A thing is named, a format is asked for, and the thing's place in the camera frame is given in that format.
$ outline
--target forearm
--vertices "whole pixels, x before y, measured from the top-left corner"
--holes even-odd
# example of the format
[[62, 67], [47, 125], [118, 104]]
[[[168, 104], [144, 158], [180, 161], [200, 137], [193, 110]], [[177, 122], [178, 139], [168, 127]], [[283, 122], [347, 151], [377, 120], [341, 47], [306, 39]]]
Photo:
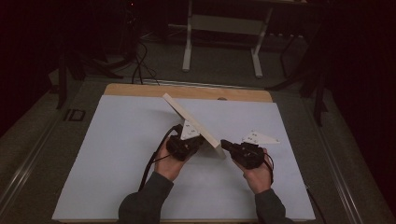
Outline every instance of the forearm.
[[293, 221], [285, 217], [285, 206], [272, 189], [256, 194], [255, 202], [256, 212], [260, 223], [293, 223]]
[[145, 187], [128, 195], [119, 209], [119, 223], [159, 223], [163, 202], [173, 187], [173, 182], [153, 172]]

